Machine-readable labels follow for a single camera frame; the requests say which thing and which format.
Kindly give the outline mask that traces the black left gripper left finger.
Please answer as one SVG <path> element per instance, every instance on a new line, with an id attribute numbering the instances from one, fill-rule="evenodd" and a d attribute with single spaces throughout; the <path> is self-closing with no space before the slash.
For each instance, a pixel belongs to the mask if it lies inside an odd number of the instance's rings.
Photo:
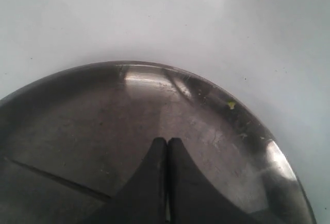
<path id="1" fill-rule="evenodd" d="M 82 223 L 165 223 L 166 166 L 167 142 L 157 137 L 129 181 Z"/>

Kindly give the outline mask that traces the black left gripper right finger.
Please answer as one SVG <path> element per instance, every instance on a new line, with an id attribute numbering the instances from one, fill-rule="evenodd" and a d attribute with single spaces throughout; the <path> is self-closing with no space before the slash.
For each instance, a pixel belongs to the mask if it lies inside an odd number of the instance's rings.
<path id="1" fill-rule="evenodd" d="M 180 138 L 168 141 L 167 170 L 171 223 L 258 223 L 208 181 Z"/>

